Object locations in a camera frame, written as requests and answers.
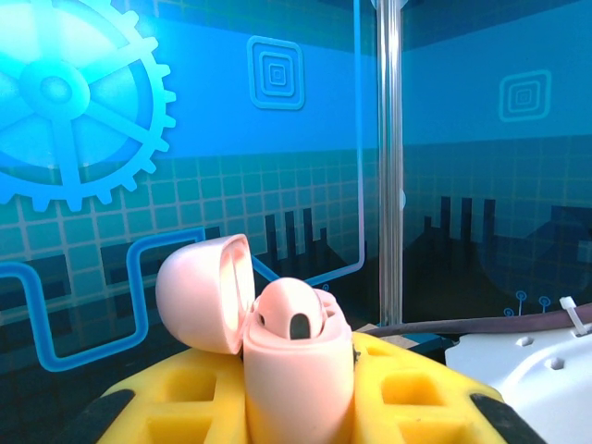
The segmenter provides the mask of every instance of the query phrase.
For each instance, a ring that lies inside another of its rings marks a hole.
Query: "earbud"
[[[283,339],[316,338],[327,318],[315,290],[293,277],[268,284],[259,296],[256,312],[258,322]]]

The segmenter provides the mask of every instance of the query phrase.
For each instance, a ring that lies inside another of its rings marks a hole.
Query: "yellow foam holder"
[[[353,444],[505,444],[470,395],[488,386],[424,356],[354,333]],[[188,350],[120,381],[134,398],[99,444],[249,444],[242,361]]]

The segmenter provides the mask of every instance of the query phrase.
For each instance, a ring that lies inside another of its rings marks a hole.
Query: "open case lid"
[[[207,352],[239,352],[254,299],[251,250],[243,234],[177,250],[156,280],[156,304],[168,331]]]

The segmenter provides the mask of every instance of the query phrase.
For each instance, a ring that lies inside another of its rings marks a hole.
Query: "metal pole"
[[[377,0],[380,323],[402,322],[401,0]]]

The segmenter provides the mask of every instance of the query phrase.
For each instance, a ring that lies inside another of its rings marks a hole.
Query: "brown cable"
[[[575,308],[582,323],[592,323],[592,303]],[[394,326],[378,327],[364,333],[384,338],[386,336],[413,333],[452,334],[469,333],[528,333],[529,331],[569,328],[574,323],[565,310],[542,314],[526,314],[513,317],[481,317],[472,319],[449,319],[445,321],[413,322]]]

